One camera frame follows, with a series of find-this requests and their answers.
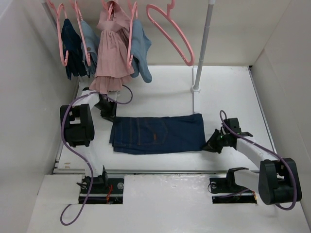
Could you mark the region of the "dark blue denim trousers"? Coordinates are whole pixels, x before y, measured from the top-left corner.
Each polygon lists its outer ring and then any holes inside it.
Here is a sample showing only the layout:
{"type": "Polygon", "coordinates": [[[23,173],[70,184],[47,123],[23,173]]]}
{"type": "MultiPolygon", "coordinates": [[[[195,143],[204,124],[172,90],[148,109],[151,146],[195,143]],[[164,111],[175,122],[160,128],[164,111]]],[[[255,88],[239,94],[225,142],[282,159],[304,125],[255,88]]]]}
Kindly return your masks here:
{"type": "Polygon", "coordinates": [[[132,155],[200,151],[205,144],[201,114],[173,117],[117,117],[109,143],[132,155]]]}

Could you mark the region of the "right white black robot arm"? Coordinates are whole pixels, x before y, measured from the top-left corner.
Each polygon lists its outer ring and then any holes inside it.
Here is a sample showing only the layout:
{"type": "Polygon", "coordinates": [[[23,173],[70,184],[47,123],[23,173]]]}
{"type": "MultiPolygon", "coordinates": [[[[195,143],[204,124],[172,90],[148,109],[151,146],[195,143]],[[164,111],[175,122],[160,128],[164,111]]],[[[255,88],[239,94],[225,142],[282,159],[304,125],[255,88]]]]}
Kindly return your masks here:
{"type": "Polygon", "coordinates": [[[221,128],[215,129],[202,150],[221,153],[231,147],[245,155],[258,169],[253,172],[246,167],[230,168],[225,177],[211,178],[210,191],[220,198],[230,198],[245,192],[258,193],[266,205],[282,210],[293,209],[302,199],[302,191],[296,163],[282,158],[275,152],[251,140],[252,134],[243,132],[237,118],[222,120],[221,128]]]}

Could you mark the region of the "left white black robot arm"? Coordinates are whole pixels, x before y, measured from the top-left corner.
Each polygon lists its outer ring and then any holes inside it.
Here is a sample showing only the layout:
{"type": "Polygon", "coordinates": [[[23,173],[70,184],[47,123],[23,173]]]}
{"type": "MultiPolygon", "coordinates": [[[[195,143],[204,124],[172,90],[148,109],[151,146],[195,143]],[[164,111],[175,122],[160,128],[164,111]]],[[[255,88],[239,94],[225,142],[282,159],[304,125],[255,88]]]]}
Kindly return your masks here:
{"type": "Polygon", "coordinates": [[[116,116],[117,102],[107,96],[88,88],[83,89],[71,104],[60,107],[61,138],[72,153],[82,159],[86,165],[85,181],[80,184],[83,189],[90,185],[99,193],[108,189],[108,175],[100,161],[92,141],[95,127],[91,110],[97,108],[100,117],[112,122],[116,116]]]}

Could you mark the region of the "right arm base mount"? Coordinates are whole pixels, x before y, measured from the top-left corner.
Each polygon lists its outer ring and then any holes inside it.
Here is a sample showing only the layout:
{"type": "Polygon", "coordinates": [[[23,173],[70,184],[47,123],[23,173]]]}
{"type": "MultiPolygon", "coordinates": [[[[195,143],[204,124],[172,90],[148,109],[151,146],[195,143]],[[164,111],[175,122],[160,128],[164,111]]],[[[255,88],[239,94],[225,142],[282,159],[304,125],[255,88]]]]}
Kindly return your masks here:
{"type": "Polygon", "coordinates": [[[208,191],[213,204],[257,204],[256,193],[236,184],[229,184],[226,177],[209,179],[208,191]]]}

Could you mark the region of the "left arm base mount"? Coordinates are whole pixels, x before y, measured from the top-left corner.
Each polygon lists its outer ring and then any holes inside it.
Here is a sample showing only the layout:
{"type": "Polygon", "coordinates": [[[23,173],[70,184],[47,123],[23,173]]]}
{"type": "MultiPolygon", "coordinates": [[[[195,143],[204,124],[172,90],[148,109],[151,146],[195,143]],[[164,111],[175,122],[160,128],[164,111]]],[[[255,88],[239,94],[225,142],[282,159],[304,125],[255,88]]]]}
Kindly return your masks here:
{"type": "Polygon", "coordinates": [[[124,177],[95,177],[86,204],[122,204],[123,191],[124,177]]]}

